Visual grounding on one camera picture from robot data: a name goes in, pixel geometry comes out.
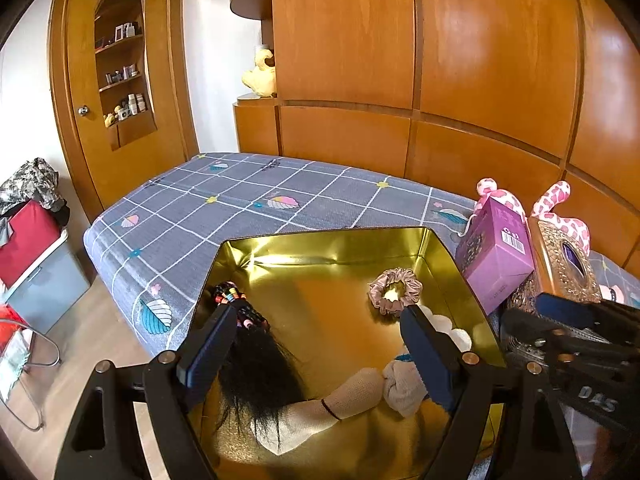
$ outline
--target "pink spotted plush toy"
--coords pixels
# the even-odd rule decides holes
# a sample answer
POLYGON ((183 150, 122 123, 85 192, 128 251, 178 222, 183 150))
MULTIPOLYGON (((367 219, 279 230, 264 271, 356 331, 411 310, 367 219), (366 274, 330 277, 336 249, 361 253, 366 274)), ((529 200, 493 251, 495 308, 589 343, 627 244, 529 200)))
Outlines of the pink spotted plush toy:
POLYGON ((551 210, 558 204, 564 202, 571 194, 571 186, 568 182, 561 180, 556 182, 549 190, 539 198, 533 205, 531 216, 555 225, 562 232, 573 238, 584 253, 589 256, 590 234, 587 224, 577 218, 562 218, 551 210))
POLYGON ((522 219, 522 222, 526 221, 527 215, 524 213, 524 209, 522 208, 522 204, 520 203, 520 201, 515 197, 513 193, 510 193, 505 189, 498 189, 498 185, 495 183, 494 179, 482 179, 480 182, 478 182, 476 189, 478 190, 478 195, 480 195, 480 198, 478 199, 478 201, 476 202, 476 206, 474 207, 474 215, 477 215, 480 212, 482 206, 484 206, 484 203, 487 200, 493 198, 494 200, 497 200, 501 204, 507 206, 509 209, 513 209, 516 213, 518 213, 520 215, 520 218, 522 219))

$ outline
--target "gold tray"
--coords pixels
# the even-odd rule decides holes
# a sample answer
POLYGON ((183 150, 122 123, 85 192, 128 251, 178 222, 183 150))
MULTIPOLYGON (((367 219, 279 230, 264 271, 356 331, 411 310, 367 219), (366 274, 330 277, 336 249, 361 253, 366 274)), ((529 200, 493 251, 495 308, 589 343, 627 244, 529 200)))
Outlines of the gold tray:
MULTIPOLYGON (((232 280, 266 317, 276 338, 297 359, 307 398, 320 398, 363 367, 379 370, 402 348, 399 323, 380 316, 367 297, 381 272, 411 268, 423 284, 422 302, 467 330, 473 350, 504 366, 484 311, 436 234, 426 228, 315 231, 230 240, 222 244, 207 283, 232 280)), ((210 315, 199 305, 191 330, 210 315)), ((217 383, 190 419, 220 479, 407 479, 432 460, 449 421, 425 400, 403 419, 382 400, 361 415, 275 456, 230 419, 214 432, 217 383)), ((500 425, 490 410, 479 457, 487 456, 500 425)))

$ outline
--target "barcode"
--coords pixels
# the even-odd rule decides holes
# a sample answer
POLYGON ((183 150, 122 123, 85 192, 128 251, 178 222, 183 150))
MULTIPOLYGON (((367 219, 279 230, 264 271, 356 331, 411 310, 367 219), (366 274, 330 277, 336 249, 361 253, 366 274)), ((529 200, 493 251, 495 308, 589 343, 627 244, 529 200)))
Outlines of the barcode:
POLYGON ((520 240, 516 240, 509 233, 505 233, 504 231, 500 231, 502 233, 502 241, 506 244, 509 244, 511 247, 516 249, 516 251, 524 254, 524 244, 520 240))

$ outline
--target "bed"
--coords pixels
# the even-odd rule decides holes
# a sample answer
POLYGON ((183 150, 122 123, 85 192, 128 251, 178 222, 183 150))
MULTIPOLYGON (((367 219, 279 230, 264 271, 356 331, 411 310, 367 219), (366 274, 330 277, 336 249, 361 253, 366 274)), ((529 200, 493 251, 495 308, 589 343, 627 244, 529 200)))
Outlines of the bed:
MULTIPOLYGON (((220 244, 230 238, 377 226, 433 229, 454 253, 474 200, 324 162, 203 153, 149 180, 84 234, 95 268, 150 355, 177 349, 220 244)), ((598 282, 640 307, 640 282, 591 252, 598 282)))

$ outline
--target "metal screw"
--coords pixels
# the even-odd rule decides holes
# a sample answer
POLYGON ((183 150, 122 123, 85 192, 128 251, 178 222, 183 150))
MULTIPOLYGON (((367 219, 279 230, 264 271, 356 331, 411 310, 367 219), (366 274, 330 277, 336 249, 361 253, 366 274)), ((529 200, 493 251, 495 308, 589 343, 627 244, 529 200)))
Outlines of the metal screw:
POLYGON ((109 368, 111 368, 111 361, 107 361, 107 359, 95 365, 95 371, 99 374, 105 373, 109 368))
POLYGON ((480 362, 480 358, 473 352, 463 353, 462 360, 468 365, 477 365, 480 362))
POLYGON ((160 361, 163 365, 173 363, 174 360, 175 360, 175 352, 171 350, 165 350, 158 356, 158 361, 160 361))
POLYGON ((542 373, 542 366, 533 361, 529 361, 527 363, 527 370, 534 375, 538 375, 539 373, 542 373))

